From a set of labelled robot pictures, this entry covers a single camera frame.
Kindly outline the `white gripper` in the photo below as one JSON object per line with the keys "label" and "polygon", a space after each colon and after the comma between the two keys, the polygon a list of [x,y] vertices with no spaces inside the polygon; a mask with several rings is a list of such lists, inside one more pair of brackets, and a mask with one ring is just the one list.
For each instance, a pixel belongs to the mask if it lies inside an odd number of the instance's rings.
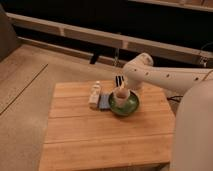
{"label": "white gripper", "polygon": [[116,81],[116,87],[120,86],[120,88],[124,88],[124,83],[125,83],[125,87],[131,90],[140,90],[142,88],[142,82],[141,81],[137,81],[137,80],[133,80],[133,79],[129,79],[129,78],[125,78],[123,76],[118,76],[115,77],[115,81]]}

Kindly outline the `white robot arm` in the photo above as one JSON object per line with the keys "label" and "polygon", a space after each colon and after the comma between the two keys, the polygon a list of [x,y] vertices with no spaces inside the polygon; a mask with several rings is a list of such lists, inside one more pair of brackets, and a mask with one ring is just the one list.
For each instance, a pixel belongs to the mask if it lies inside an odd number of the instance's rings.
{"label": "white robot arm", "polygon": [[213,69],[154,67],[141,53],[123,66],[125,83],[147,82],[182,94],[175,118],[169,171],[213,171]]}

